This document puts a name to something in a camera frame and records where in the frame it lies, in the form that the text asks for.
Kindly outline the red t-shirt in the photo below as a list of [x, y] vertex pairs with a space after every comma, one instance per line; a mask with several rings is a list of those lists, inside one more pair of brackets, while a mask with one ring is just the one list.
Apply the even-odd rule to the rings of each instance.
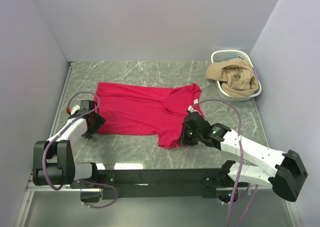
[[196, 83], [171, 88], [99, 82], [94, 100], [100, 102], [99, 114], [105, 123], [97, 132], [156, 135], [159, 147], [178, 147], [188, 107], [196, 104], [201, 94]]

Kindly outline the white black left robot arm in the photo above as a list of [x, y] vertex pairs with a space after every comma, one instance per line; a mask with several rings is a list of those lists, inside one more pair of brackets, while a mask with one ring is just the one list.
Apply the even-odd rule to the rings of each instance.
[[72, 145], [80, 138], [90, 140], [106, 120], [93, 100], [82, 100], [80, 105], [67, 108], [67, 113], [70, 116], [61, 130], [34, 144], [32, 181], [36, 186], [60, 189], [72, 184], [78, 175], [88, 188], [94, 188], [100, 182], [100, 175], [93, 171], [91, 163], [75, 163]]

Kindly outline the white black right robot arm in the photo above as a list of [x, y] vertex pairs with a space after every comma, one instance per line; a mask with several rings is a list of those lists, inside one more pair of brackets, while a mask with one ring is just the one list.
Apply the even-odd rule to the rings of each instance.
[[240, 165], [234, 160], [226, 161], [216, 177], [208, 178], [218, 188], [231, 187], [235, 182], [248, 183], [271, 188], [282, 199], [296, 202], [308, 177], [297, 152], [283, 152], [261, 145], [223, 124], [210, 124], [197, 111], [184, 118], [180, 142], [185, 146], [201, 142], [251, 163]]

